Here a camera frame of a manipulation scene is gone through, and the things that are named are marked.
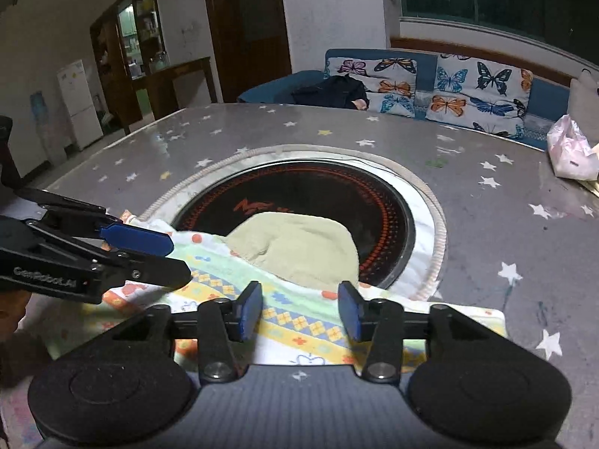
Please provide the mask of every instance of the metal bolt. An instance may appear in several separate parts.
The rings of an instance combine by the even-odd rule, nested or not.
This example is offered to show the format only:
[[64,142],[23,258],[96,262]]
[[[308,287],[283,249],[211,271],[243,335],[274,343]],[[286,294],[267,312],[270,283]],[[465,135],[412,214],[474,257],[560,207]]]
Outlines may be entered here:
[[396,369],[392,364],[373,363],[368,367],[368,374],[376,379],[388,379],[396,375]]
[[221,361],[215,361],[204,368],[204,374],[213,379],[223,379],[233,373],[233,370]]

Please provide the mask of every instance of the beige cloth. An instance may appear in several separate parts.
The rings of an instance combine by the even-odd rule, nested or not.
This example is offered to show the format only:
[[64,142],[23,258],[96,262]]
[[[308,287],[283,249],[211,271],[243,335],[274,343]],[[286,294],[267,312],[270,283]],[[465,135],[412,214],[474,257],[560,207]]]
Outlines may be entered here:
[[267,272],[303,287],[337,292],[358,284],[358,250],[340,223],[291,213],[260,213],[225,238],[230,249]]

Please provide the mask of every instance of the black circular pad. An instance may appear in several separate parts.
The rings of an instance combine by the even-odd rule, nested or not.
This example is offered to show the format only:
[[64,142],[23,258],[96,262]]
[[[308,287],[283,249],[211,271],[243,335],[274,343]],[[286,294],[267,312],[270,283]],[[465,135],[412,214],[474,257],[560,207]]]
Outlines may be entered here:
[[476,444],[555,438],[570,386],[542,361],[428,361],[410,378],[408,398],[431,429]]
[[40,432],[73,445],[122,445],[174,422],[193,394],[174,361],[57,361],[29,387]]
[[341,223],[358,248],[361,282],[389,288],[414,246],[414,220],[401,195],[367,171],[300,160],[241,172],[189,202],[178,230],[226,236],[264,211],[306,214]]

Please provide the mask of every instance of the folded cloth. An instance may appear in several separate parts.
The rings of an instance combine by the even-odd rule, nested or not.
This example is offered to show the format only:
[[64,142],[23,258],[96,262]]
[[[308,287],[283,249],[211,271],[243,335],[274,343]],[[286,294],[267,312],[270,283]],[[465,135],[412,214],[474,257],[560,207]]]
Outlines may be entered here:
[[225,238],[254,266],[303,287],[337,292],[344,280],[358,284],[358,250],[341,223],[316,216],[260,213]]
[[355,101],[363,100],[366,107],[370,104],[363,83],[348,74],[329,77],[319,84],[297,89],[291,94],[295,104],[308,106],[363,109],[361,103],[356,104]]

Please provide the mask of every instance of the wooden console table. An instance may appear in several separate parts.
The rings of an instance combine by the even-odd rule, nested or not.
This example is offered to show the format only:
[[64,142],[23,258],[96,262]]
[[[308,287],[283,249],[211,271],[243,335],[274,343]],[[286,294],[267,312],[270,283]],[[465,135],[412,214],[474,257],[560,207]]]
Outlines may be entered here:
[[171,113],[179,110],[179,103],[175,94],[173,80],[177,77],[185,76],[193,72],[203,71],[208,85],[210,101],[218,102],[216,98],[216,88],[212,69],[210,67],[210,58],[203,57],[183,64],[170,65],[157,70],[148,76],[137,77],[132,80],[134,91],[147,89],[150,98],[150,105],[154,113],[154,119],[164,118]]

